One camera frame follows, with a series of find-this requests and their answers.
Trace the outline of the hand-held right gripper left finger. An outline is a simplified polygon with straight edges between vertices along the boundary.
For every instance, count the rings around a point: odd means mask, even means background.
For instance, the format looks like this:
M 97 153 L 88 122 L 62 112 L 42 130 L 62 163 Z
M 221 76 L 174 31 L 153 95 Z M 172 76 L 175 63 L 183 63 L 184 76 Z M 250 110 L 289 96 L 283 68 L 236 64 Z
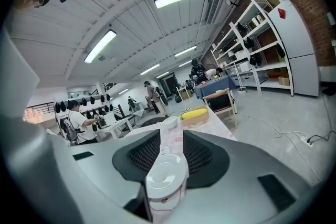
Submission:
M 144 182 L 160 153 L 160 144 L 160 130 L 150 131 L 118 149 L 112 158 L 113 166 L 125 180 Z

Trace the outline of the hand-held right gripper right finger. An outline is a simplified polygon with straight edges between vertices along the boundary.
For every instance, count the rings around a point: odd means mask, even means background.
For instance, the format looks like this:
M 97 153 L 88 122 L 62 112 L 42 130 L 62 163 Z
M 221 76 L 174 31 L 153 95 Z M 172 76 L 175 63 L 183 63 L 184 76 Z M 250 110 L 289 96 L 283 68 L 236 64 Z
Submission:
M 230 157 L 219 145 L 223 138 L 198 131 L 183 131 L 183 154 L 187 161 L 186 188 L 211 187 L 228 171 Z

